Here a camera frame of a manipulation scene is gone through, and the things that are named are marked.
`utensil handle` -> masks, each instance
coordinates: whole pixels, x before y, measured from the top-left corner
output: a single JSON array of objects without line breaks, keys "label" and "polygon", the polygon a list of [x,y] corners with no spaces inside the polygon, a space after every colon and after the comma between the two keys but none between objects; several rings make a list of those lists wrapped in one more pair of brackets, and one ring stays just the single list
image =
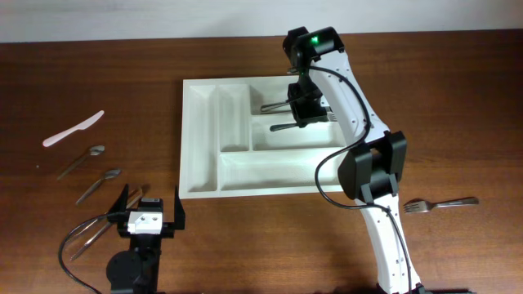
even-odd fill
[{"label": "utensil handle", "polygon": [[59,140],[62,140],[65,137],[69,136],[71,133],[75,132],[76,130],[78,130],[77,126],[74,126],[74,127],[71,127],[70,129],[60,132],[54,136],[50,136],[49,138],[47,138],[43,141],[42,145],[44,147],[49,147],[49,146],[55,144],[56,142],[58,142]]},{"label": "utensil handle", "polygon": [[86,225],[78,234],[75,234],[73,237],[69,238],[65,244],[72,243],[74,240],[82,237],[86,232],[95,227],[100,220],[93,220],[89,225]]},{"label": "utensil handle", "polygon": [[73,256],[71,256],[71,261],[74,261],[75,259],[79,258],[82,253],[84,253],[97,239],[99,239],[101,237],[101,235],[103,235],[105,232],[107,232],[108,229],[110,229],[111,227],[111,223],[107,223],[105,224],[103,227],[101,227],[100,230],[98,230],[98,232],[96,232],[96,234],[94,234],[90,239],[88,239],[85,244],[83,244],[83,246],[80,248],[80,250],[78,250],[76,253],[74,253]]},{"label": "utensil handle", "polygon": [[69,165],[69,167],[67,167],[65,169],[65,171],[63,171],[59,176],[58,178],[56,178],[56,180],[61,180],[65,175],[67,175],[68,173],[70,173],[73,169],[75,169],[77,166],[80,165],[80,163],[83,163],[83,161],[89,156],[89,152],[86,152],[84,155],[82,155],[82,157],[76,159],[74,161],[74,163],[71,163],[71,165]]},{"label": "utensil handle", "polygon": [[477,205],[480,204],[480,200],[476,197],[468,197],[463,199],[451,200],[442,203],[436,203],[435,207],[454,207],[454,206],[466,206],[466,205]]},{"label": "utensil handle", "polygon": [[96,183],[92,184],[91,187],[89,187],[89,189],[87,189],[87,191],[85,191],[85,193],[82,195],[82,197],[80,197],[80,199],[76,202],[76,205],[79,205],[85,199],[87,199],[87,197],[91,196],[92,192],[94,192],[96,189],[98,189],[98,187],[100,187],[100,185],[103,181],[104,181],[104,179],[101,178],[101,179],[97,180]]}]

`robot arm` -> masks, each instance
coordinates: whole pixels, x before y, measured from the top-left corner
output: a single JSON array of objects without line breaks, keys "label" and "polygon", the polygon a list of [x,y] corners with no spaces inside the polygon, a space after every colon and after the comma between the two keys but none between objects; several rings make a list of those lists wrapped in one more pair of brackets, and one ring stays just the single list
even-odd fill
[{"label": "robot arm", "polygon": [[[355,80],[348,56],[334,29],[327,28],[314,33],[308,33],[305,28],[289,31],[284,50],[291,64],[300,72],[298,83],[291,85],[288,93],[293,116],[299,127],[305,127],[307,123],[325,121],[321,118],[321,110],[325,113],[323,115],[332,110],[340,124],[346,144],[351,145],[364,135],[364,125],[367,123],[355,93],[335,75],[309,69],[311,66],[340,73],[359,92],[369,112],[371,128],[364,143],[354,151],[349,151],[338,170],[338,177],[347,196],[354,199],[357,205],[373,203],[391,209],[399,226],[400,236],[395,232],[385,212],[378,209],[361,211],[378,263],[379,287],[388,294],[406,293],[409,290],[409,281],[405,258],[409,257],[404,255],[399,240],[399,237],[404,236],[397,193],[397,183],[405,160],[405,138],[400,132],[391,134],[387,125],[370,107]],[[306,111],[305,108],[316,108],[317,111]],[[310,113],[315,115],[314,119],[307,117]],[[410,286],[416,289],[421,286],[420,279],[412,262],[409,263]]]}]

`wooden table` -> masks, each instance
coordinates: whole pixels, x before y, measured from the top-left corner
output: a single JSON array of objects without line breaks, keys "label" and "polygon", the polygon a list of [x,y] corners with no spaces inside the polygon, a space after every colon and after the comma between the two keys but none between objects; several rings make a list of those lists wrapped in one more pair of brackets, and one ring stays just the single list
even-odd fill
[{"label": "wooden table", "polygon": [[[479,207],[401,216],[423,283],[523,292],[523,31],[342,39],[374,110],[407,136],[400,203],[481,200]],[[164,199],[172,220],[182,80],[283,75],[288,61],[282,41],[0,45],[0,292],[87,292],[60,270],[58,245],[76,224],[105,212],[125,183],[149,184],[149,196]],[[105,116],[92,128],[42,147],[43,139],[100,109]],[[56,181],[72,159],[98,144],[105,154]],[[111,167],[124,172],[75,207]],[[159,290],[356,292],[377,281],[361,214],[337,209],[318,194],[183,203],[186,231],[163,242]],[[127,246],[111,230],[70,268],[109,292],[106,263]]]}]

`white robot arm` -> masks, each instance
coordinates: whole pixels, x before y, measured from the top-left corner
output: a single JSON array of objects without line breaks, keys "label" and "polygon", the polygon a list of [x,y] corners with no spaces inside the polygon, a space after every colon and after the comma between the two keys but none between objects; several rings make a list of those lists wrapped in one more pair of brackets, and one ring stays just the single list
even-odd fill
[{"label": "white robot arm", "polygon": [[[322,110],[325,112],[331,110],[335,114],[342,129],[347,145],[354,144],[366,135],[364,142],[369,144],[372,149],[373,142],[383,140],[387,134],[390,134],[389,128],[374,113],[358,86],[352,73],[348,56],[338,35],[332,28],[323,29],[314,33],[308,33],[304,31],[304,29],[305,28],[300,28],[290,31],[284,43],[284,50],[288,54],[294,68],[300,73],[300,81],[298,81],[297,84],[289,86],[288,94],[293,116],[297,120],[297,127],[305,127],[308,123],[325,121],[325,119],[322,118]],[[369,113],[371,128],[367,134],[365,134],[364,126],[368,122],[366,122],[364,110],[353,89],[350,89],[337,75],[324,70],[316,70],[315,68],[329,69],[341,74],[354,86],[354,90],[358,91],[364,107]],[[368,151],[371,157],[373,153],[376,152]],[[364,169],[354,168],[354,163],[349,165],[351,166],[350,171],[348,171],[351,173],[349,176],[356,177],[356,173],[365,174]],[[368,170],[367,173],[372,178],[372,171]],[[342,178],[346,174],[346,172],[338,173],[342,186],[344,182]],[[369,230],[374,254],[378,263],[379,287],[387,294],[406,293],[409,289],[420,287],[421,283],[416,270],[412,266],[412,262],[409,262],[411,267],[409,287],[407,262],[405,260],[409,259],[409,257],[405,256],[400,242],[400,238],[404,239],[404,236],[403,230],[401,229],[398,207],[399,196],[397,193],[397,182],[399,179],[393,180],[396,183],[396,190],[391,191],[391,193],[387,193],[387,191],[376,187],[374,187],[376,188],[374,190],[377,192],[374,193],[372,186],[376,186],[377,184],[373,184],[372,182],[373,180],[380,181],[378,178],[379,176],[377,179],[372,178],[369,183],[367,183],[370,186],[370,199],[369,195],[367,195],[366,200],[364,197],[362,198],[362,195],[359,197],[349,195],[354,188],[364,189],[363,186],[358,187],[355,186],[354,183],[351,183],[348,189],[346,189],[346,187],[343,188],[347,196],[353,198],[357,205],[364,206],[372,203],[387,207],[391,210],[390,215],[396,220],[400,235],[396,233],[393,224],[389,220],[389,216],[384,211],[368,208],[361,209],[361,212],[363,213],[367,229]]]},{"label": "white robot arm", "polygon": [[[400,131],[390,133],[370,107],[352,73],[342,40],[333,28],[314,33],[304,27],[290,30],[284,40],[284,51],[293,66],[291,72],[299,73],[298,81],[288,86],[288,100],[284,102],[290,105],[296,123],[273,126],[271,130],[332,121],[331,112],[334,114],[348,147],[331,154],[316,168],[318,190],[335,206],[363,213],[378,263],[381,293],[434,294],[421,284],[401,229],[398,183],[405,162],[405,137]],[[321,166],[342,151],[347,153],[337,175],[346,196],[355,200],[355,206],[334,202],[319,182]]]},{"label": "white robot arm", "polygon": [[[389,128],[370,107],[369,102],[355,80],[347,54],[344,51],[331,51],[323,54],[320,60],[312,61],[311,65],[337,71],[354,85],[370,115],[371,129],[365,138],[365,142],[383,138],[385,132],[389,131]],[[331,110],[336,115],[346,144],[351,145],[356,142],[364,134],[366,122],[364,121],[364,112],[353,91],[344,82],[340,82],[338,77],[330,73],[311,69],[309,76],[312,82],[324,94]],[[398,213],[398,198],[398,195],[386,194],[374,199],[374,203],[391,209],[392,215],[400,227],[400,237],[405,240]],[[358,205],[366,204],[359,199],[355,201]],[[362,209],[361,213],[363,213],[367,224],[376,262],[378,263],[378,284],[388,294],[406,293],[409,290],[409,282],[405,258],[409,257],[404,256],[400,240],[392,223],[388,220],[387,214],[379,209]],[[415,289],[416,285],[420,283],[420,279],[412,266],[412,262],[409,263],[411,266],[411,288]]]}]

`metal spoon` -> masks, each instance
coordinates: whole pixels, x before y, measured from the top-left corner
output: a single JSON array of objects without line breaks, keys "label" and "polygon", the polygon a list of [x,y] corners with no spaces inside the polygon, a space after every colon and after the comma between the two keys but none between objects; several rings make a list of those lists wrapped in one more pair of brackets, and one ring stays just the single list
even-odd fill
[{"label": "metal spoon", "polygon": [[98,189],[98,187],[101,186],[101,183],[103,183],[105,180],[114,179],[120,173],[122,173],[122,170],[119,168],[115,168],[115,169],[106,171],[105,174],[100,179],[98,179],[94,184],[91,185],[91,187],[89,187],[89,189],[87,189],[87,191],[85,191],[85,193],[82,195],[82,197],[80,197],[80,199],[76,202],[76,205],[79,205],[85,199],[87,199],[87,197],[91,196],[91,194],[96,189]]},{"label": "metal spoon", "polygon": [[[142,199],[142,197],[144,196],[144,193],[141,188],[138,188],[135,191],[136,192],[133,193],[138,193],[138,195],[127,204],[127,209],[132,208],[138,202],[138,200]],[[82,255],[82,253],[89,249],[89,247],[101,237],[102,234],[104,234],[105,232],[107,232],[108,229],[110,229],[111,225],[113,224],[109,222],[106,223],[101,229],[98,230],[98,232],[96,232],[96,234],[94,234],[90,239],[88,239],[87,242],[85,242],[85,244],[83,244],[83,246],[76,253],[74,253],[73,256],[71,256],[70,260],[74,261],[75,259],[79,258]]]},{"label": "metal spoon", "polygon": [[65,169],[64,172],[62,172],[56,180],[61,180],[65,175],[70,173],[73,169],[75,169],[77,166],[80,165],[80,163],[83,163],[84,160],[86,160],[89,156],[97,156],[100,154],[103,154],[105,151],[105,147],[103,145],[98,146],[92,146],[89,148],[80,158],[76,159],[69,167]]},{"label": "metal spoon", "polygon": [[[130,203],[134,204],[135,203],[135,199],[141,198],[145,193],[144,193],[144,190],[141,187],[139,187],[138,189],[134,189],[131,193],[129,193],[128,197],[132,198],[136,194],[138,194],[138,196],[136,196],[136,198],[134,198]],[[97,219],[97,220],[94,220],[93,222],[91,222],[91,224],[86,225],[78,234],[75,234],[73,237],[69,238],[69,240],[67,240],[66,244],[72,243],[74,240],[82,237],[90,229],[94,228],[95,224],[97,224],[97,223],[99,223],[101,221],[102,221],[102,219]]]}]

